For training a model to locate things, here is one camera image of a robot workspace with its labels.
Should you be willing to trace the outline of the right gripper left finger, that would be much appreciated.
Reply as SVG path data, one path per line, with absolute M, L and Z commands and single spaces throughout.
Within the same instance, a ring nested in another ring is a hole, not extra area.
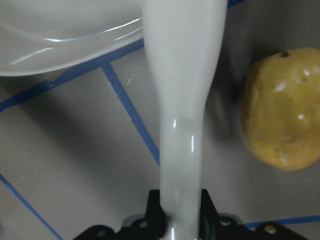
M 154 232 L 157 240 L 164 239 L 169 227 L 169 217 L 163 210 L 160 200 L 159 189 L 152 189 L 149 191 L 145 210 L 145 220 Z

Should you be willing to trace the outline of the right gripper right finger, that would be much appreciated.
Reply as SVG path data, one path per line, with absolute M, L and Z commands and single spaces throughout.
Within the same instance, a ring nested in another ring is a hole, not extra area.
M 219 236 L 219 214 L 206 189 L 201 190 L 199 212 L 199 237 L 201 240 L 217 240 Z

